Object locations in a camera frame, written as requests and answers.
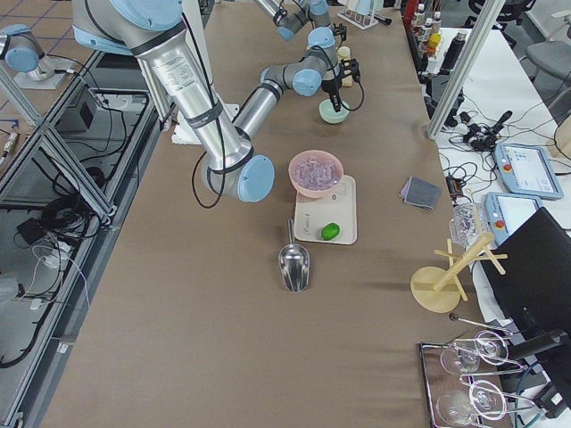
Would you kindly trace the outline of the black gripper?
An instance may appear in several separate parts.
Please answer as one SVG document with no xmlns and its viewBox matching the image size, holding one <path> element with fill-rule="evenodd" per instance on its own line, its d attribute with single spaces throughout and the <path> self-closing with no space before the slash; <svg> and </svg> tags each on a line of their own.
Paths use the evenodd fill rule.
<svg viewBox="0 0 571 428">
<path fill-rule="evenodd" d="M 353 81 L 361 86 L 360 65 L 356 59 L 350 60 L 350 70 Z M 341 71 L 339 62 L 337 62 L 336 66 L 330 64 L 327 71 L 332 73 L 332 77 L 329 79 L 322 79 L 321 89 L 328 94 L 329 100 L 333 104 L 334 109 L 336 111 L 340 111 L 341 106 L 343 106 L 343 100 L 339 93 L 342 86 L 343 72 Z"/>
</svg>

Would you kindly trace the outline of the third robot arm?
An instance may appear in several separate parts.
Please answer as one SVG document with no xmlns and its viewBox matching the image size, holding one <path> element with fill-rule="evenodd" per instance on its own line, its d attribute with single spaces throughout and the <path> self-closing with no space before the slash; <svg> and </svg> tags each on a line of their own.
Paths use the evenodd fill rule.
<svg viewBox="0 0 571 428">
<path fill-rule="evenodd" d="M 30 28 L 13 24 L 1 29 L 1 60 L 16 72 L 15 83 L 22 89 L 56 89 L 64 74 L 45 53 Z"/>
</svg>

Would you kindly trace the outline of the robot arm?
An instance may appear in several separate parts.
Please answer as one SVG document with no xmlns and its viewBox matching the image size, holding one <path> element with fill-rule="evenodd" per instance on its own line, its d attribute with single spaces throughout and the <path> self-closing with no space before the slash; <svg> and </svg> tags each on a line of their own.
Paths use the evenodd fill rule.
<svg viewBox="0 0 571 428">
<path fill-rule="evenodd" d="M 356 60 L 341 60 L 335 37 L 343 34 L 335 26 L 325 1 L 301 1 L 289 13 L 276 1 L 260 1 L 278 34 L 290 40 L 311 22 L 308 48 L 295 63 L 264 70 L 236 117 L 224 110 L 208 76 L 204 51 L 186 40 L 202 33 L 192 25 L 179 1 L 75 1 L 72 4 L 76 41 L 88 48 L 111 54 L 134 56 L 142 69 L 157 78 L 177 105 L 186 124 L 194 131 L 208 157 L 197 167 L 204 184 L 218 196 L 231 195 L 242 202 L 259 202 L 271 191 L 275 169 L 271 160 L 255 153 L 251 139 L 276 107 L 282 94 L 293 89 L 312 96 L 318 90 L 329 95 L 335 111 L 343 108 L 339 94 L 343 79 L 360 78 Z"/>
<path fill-rule="evenodd" d="M 333 28 L 329 7 L 326 1 L 309 0 L 295 1 L 297 10 L 289 12 L 278 1 L 254 1 L 273 21 L 277 33 L 285 40 L 292 40 L 307 24 L 312 23 L 317 28 Z"/>
</svg>

